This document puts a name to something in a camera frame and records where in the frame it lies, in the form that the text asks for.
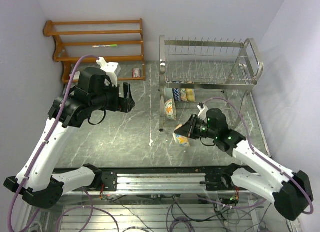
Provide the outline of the orange leaf pattern bowl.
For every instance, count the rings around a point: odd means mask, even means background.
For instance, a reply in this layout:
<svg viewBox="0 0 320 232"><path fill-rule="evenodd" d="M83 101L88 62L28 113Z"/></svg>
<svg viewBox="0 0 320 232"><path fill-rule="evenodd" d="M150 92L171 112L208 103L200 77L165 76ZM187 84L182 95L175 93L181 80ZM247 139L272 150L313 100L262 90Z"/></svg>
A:
<svg viewBox="0 0 320 232"><path fill-rule="evenodd" d="M177 120L177 112L174 99L171 98L164 103L164 114L165 117L169 120Z"/></svg>

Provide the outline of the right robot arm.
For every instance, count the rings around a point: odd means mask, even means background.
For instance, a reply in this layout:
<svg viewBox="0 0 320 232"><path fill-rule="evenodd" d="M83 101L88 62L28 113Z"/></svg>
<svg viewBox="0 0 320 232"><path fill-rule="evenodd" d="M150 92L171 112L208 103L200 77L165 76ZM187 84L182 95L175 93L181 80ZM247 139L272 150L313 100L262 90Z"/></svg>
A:
<svg viewBox="0 0 320 232"><path fill-rule="evenodd" d="M230 164L220 178L224 189L238 187L257 194L289 221L295 221L307 208L313 207L309 176L302 170L294 172L260 152L248 138L229 127L220 109L201 109L174 133L193 140L212 139L220 151L254 170L251 173L235 163Z"/></svg>

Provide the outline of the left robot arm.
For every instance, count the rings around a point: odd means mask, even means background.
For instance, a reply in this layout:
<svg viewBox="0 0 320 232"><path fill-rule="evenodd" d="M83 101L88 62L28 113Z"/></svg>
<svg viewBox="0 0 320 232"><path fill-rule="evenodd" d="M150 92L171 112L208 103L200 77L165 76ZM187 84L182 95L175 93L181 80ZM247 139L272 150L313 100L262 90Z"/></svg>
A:
<svg viewBox="0 0 320 232"><path fill-rule="evenodd" d="M103 172L89 163L61 174L53 171L69 139L95 111L129 113L136 105L129 83L119 85L105 71L88 67L80 73L76 86L57 97L48 112L43 134L24 168L7 177L4 186L22 195L29 205L52 208L68 192L82 187L91 191L101 188Z"/></svg>

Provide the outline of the blue orange floral bowl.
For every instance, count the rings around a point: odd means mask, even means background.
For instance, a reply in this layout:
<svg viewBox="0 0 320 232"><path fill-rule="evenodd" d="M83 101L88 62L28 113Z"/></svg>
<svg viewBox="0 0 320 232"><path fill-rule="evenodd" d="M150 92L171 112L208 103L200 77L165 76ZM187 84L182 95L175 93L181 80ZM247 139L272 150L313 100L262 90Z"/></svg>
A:
<svg viewBox="0 0 320 232"><path fill-rule="evenodd" d="M173 139L177 145L182 146L182 147L189 147L190 146L190 142L187 137L184 137L184 136L176 134L176 133L173 133L172 135L173 135Z"/></svg>

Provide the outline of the red pattern blue zigzag bowl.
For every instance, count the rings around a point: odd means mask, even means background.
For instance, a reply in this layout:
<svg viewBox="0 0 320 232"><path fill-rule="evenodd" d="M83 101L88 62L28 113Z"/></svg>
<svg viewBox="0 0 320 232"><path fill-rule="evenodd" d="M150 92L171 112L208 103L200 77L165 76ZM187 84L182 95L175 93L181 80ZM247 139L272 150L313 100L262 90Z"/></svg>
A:
<svg viewBox="0 0 320 232"><path fill-rule="evenodd" d="M172 89L172 93L173 93L173 98L176 102L181 102L182 98L181 98L181 92L179 88L173 88Z"/></svg>

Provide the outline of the orange flower green bowl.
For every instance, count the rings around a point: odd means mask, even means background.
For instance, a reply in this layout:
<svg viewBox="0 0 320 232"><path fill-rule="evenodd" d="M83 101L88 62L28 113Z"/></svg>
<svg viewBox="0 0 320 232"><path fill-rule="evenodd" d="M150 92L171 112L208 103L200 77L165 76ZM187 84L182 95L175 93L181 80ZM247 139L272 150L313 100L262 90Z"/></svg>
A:
<svg viewBox="0 0 320 232"><path fill-rule="evenodd" d="M187 92L184 88L180 89L180 97L182 102L188 102Z"/></svg>

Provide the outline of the teal dotted grey bowl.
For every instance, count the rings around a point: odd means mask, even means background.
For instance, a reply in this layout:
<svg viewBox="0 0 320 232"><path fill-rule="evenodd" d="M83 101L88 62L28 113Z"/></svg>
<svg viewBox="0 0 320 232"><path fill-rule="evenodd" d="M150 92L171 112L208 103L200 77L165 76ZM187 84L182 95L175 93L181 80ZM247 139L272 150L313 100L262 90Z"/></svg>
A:
<svg viewBox="0 0 320 232"><path fill-rule="evenodd" d="M165 87L164 88L164 97L165 97L165 101L174 99L173 89Z"/></svg>

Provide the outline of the yellow sun blue bowl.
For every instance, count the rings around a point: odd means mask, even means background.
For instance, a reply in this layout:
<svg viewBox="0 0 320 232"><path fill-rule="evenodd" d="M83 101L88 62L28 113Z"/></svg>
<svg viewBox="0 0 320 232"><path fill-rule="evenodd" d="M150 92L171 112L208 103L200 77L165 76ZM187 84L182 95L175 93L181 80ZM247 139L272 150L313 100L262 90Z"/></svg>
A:
<svg viewBox="0 0 320 232"><path fill-rule="evenodd" d="M196 95L195 95L195 90L193 88L186 88L186 95L187 95L187 100L189 102L195 102L196 101Z"/></svg>

